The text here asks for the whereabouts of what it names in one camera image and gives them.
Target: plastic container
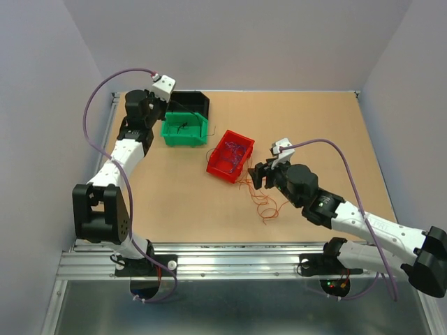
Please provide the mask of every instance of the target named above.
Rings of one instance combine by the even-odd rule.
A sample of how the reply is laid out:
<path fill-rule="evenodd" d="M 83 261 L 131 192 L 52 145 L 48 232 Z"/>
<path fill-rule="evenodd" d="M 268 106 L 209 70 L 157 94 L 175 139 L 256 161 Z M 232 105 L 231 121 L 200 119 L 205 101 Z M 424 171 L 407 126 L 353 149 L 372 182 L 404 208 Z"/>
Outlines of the plastic container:
<path fill-rule="evenodd" d="M 195 112 L 208 120 L 210 100 L 200 91 L 174 91 L 166 112 Z"/>
<path fill-rule="evenodd" d="M 166 120 L 161 126 L 161 136 L 170 147 L 197 147 L 207 142 L 207 134 L 208 120 L 198 113 L 166 113 Z"/>
<path fill-rule="evenodd" d="M 253 145 L 253 140 L 226 131 L 208 159 L 207 172 L 234 184 L 253 152 Z"/>

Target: wooden table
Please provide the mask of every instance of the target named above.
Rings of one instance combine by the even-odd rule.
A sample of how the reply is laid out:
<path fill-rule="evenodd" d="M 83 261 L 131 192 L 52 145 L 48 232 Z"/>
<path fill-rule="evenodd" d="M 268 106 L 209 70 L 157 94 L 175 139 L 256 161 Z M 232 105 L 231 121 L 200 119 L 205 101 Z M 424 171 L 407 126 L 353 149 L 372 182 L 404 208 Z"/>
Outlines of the wooden table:
<path fill-rule="evenodd" d="M 134 230 L 156 242 L 328 241 L 347 234 L 315 226 L 301 210 L 286 204 L 265 225 L 246 186 L 239 187 L 206 173 L 205 154 L 227 129 L 255 140 L 253 165 L 270 157 L 273 142 L 288 137 L 299 143 L 324 137 L 338 144 L 351 167 L 367 211 L 393 220 L 376 156 L 354 93 L 205 92 L 210 98 L 210 126 L 215 135 L 203 147 L 167 147 L 154 127 L 154 142 L 131 175 Z M 112 151 L 125 115 L 124 94 L 110 130 Z M 327 144 L 296 149 L 292 163 L 308 165 L 320 187 L 355 203 L 343 162 Z M 265 191 L 278 203 L 278 190 Z"/>

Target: gray floor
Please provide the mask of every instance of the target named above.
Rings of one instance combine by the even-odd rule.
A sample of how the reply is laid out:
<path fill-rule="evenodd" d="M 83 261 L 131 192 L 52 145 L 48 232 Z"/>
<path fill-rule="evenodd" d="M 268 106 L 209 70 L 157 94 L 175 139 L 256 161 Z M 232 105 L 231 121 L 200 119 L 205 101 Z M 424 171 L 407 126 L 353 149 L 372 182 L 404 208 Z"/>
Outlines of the gray floor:
<path fill-rule="evenodd" d="M 142 305 L 126 281 L 72 281 L 56 334 L 429 334 L 408 283 L 400 284 L 398 303 L 382 282 L 362 299 L 341 302 L 306 285 L 317 288 L 318 281 L 185 282 L 170 301 Z"/>

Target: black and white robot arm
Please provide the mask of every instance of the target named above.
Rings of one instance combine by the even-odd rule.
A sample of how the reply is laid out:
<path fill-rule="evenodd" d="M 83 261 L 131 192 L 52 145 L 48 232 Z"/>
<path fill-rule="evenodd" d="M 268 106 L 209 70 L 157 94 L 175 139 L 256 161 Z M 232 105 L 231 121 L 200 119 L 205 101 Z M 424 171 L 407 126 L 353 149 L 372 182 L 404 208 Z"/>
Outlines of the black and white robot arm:
<path fill-rule="evenodd" d="M 364 217 L 354 204 L 318 187 L 318 176 L 306 165 L 290 163 L 295 152 L 287 138 L 272 145 L 273 158 L 249 169 L 254 187 L 277 188 L 302 215 L 316 225 L 346 232 L 374 243 Z M 431 227 L 426 232 L 365 213 L 393 276 L 408 278 L 413 287 L 433 297 L 447 290 L 447 234 Z M 344 269 L 368 269 L 386 273 L 376 246 L 334 238 L 323 253 L 309 255 L 303 276 L 343 273 Z"/>
<path fill-rule="evenodd" d="M 175 80 L 166 75 L 156 75 L 153 79 L 150 91 L 134 90 L 125 95 L 126 116 L 111 157 L 121 165 L 127 177 L 151 147 L 152 127 L 157 120 L 164 119 L 175 87 Z M 150 265 L 134 244 L 153 257 L 151 242 L 136 233 L 130 235 L 131 222 L 123 199 L 125 189 L 123 176 L 110 159 L 86 184 L 76 185 L 73 189 L 76 237 L 108 244 L 126 263 L 141 260 Z"/>

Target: white wall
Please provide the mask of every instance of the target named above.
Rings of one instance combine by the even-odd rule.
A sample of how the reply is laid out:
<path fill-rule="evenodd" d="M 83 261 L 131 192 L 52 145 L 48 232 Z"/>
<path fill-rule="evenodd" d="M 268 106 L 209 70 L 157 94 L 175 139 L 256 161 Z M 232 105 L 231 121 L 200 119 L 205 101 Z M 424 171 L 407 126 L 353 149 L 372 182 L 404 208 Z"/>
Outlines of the white wall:
<path fill-rule="evenodd" d="M 447 230 L 446 90 L 447 1 L 414 0 L 360 95 L 397 218 L 405 225 Z M 439 303 L 447 315 L 447 298 Z"/>
<path fill-rule="evenodd" d="M 148 66 L 181 89 L 273 90 L 360 89 L 411 3 L 64 1 L 104 76 Z"/>
<path fill-rule="evenodd" d="M 0 46 L 0 332 L 39 334 L 74 241 L 71 190 L 97 157 L 81 121 L 101 76 L 61 0 L 2 0 Z M 95 138 L 109 93 L 98 100 Z"/>

